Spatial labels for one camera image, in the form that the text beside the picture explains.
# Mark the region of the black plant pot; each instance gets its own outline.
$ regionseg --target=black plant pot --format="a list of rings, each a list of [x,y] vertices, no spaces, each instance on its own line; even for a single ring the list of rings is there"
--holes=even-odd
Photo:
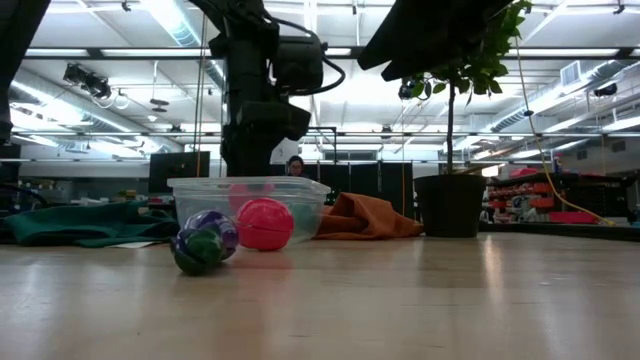
[[[436,175],[414,180],[426,236],[478,235],[486,179],[476,175]]]

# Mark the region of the orange cloth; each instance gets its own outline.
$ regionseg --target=orange cloth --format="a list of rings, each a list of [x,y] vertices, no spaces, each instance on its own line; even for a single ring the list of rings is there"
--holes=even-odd
[[[418,236],[422,224],[393,210],[391,203],[373,197],[341,193],[325,208],[319,240],[384,240]]]

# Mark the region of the green cloth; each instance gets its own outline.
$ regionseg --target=green cloth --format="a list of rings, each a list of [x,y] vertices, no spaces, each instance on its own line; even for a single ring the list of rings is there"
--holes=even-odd
[[[141,241],[167,242],[180,230],[161,212],[140,215],[146,202],[64,206],[10,216],[4,226],[18,245],[78,245],[90,248]]]

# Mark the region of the tree trunk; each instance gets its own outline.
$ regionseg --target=tree trunk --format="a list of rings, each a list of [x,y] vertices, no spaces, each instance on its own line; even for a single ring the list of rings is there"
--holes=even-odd
[[[447,124],[447,174],[453,174],[453,103],[456,100],[454,78],[449,80],[449,123]]]

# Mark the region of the table surface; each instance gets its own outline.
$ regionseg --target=table surface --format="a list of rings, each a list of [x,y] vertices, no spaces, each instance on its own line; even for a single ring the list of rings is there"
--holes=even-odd
[[[0,247],[0,359],[637,359],[640,245],[316,241],[180,274],[166,246]]]

